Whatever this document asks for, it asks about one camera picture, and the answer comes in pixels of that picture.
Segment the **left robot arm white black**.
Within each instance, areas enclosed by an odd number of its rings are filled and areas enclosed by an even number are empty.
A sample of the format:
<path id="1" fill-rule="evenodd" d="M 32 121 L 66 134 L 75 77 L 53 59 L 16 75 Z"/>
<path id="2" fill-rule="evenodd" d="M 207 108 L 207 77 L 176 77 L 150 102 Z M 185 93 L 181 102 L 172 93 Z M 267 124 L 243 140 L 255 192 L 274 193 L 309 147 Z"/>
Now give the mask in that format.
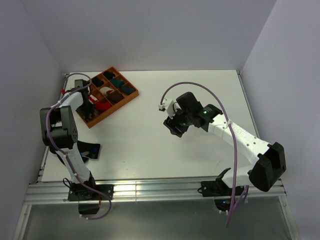
<path id="1" fill-rule="evenodd" d="M 62 159 L 70 174 L 69 189 L 91 200 L 100 192 L 91 171 L 85 166 L 78 148 L 78 130 L 74 112 L 89 107 L 88 88 L 91 85 L 82 79 L 74 81 L 74 88 L 51 107 L 39 111 L 43 143 Z"/>

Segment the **beige argyle sock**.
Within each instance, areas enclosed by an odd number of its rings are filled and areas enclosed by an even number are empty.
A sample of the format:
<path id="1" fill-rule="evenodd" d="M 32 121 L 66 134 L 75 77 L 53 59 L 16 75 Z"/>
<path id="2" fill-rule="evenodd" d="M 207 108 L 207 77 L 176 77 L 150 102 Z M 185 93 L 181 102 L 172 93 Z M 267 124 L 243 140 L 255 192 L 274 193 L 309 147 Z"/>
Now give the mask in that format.
<path id="1" fill-rule="evenodd" d="M 85 120 L 87 122 L 90 122 L 90 121 L 93 121 L 95 118 L 97 118 L 98 116 L 100 115 L 100 113 L 98 111 L 94 111 L 92 113 L 88 113 L 86 116 L 85 116 Z"/>

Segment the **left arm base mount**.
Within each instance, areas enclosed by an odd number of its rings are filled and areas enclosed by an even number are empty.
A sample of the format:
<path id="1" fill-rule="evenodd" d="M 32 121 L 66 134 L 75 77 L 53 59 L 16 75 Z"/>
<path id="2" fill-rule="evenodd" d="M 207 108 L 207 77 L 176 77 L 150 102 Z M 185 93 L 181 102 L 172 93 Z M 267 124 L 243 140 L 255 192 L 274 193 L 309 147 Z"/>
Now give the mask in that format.
<path id="1" fill-rule="evenodd" d="M 67 200 L 69 202 L 78 202 L 78 212 L 81 215 L 96 215 L 100 210 L 101 201 L 107 201 L 113 198 L 113 184 L 98 184 L 93 188 L 105 194 L 107 197 L 87 189 L 80 183 L 72 183 L 69 188 Z"/>

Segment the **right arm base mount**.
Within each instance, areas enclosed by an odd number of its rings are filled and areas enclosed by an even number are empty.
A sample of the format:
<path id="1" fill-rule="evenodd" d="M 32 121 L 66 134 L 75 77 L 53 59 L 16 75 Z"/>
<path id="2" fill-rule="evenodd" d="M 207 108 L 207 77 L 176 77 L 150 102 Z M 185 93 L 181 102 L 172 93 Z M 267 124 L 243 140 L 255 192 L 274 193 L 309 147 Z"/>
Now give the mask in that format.
<path id="1" fill-rule="evenodd" d="M 219 211 L 226 212 L 231 207 L 231 195 L 232 188 L 228 187 L 223 181 L 222 177 L 219 176 L 215 180 L 202 181 L 200 188 L 197 192 L 202 194 L 203 197 L 227 197 L 224 199 L 214 200 L 215 206 Z"/>

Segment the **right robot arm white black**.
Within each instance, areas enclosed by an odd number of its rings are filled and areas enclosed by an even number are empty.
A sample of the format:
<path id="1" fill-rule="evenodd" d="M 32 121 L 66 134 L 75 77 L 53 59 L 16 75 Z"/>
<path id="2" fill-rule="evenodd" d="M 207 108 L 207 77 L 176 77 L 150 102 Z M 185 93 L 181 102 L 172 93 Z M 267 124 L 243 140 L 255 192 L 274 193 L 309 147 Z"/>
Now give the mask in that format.
<path id="1" fill-rule="evenodd" d="M 255 137 L 239 125 L 226 120 L 222 110 L 212 104 L 202 106 L 192 92 L 186 92 L 176 100 L 163 98 L 159 109 L 167 112 L 163 124 L 172 135 L 182 137 L 190 126 L 221 138 L 231 146 L 237 147 L 250 163 L 240 167 L 236 176 L 232 168 L 226 168 L 213 181 L 201 183 L 204 197 L 229 196 L 234 186 L 235 194 L 241 194 L 241 187 L 253 185 L 262 192 L 268 192 L 286 171 L 284 147 L 275 142 L 268 143 Z"/>

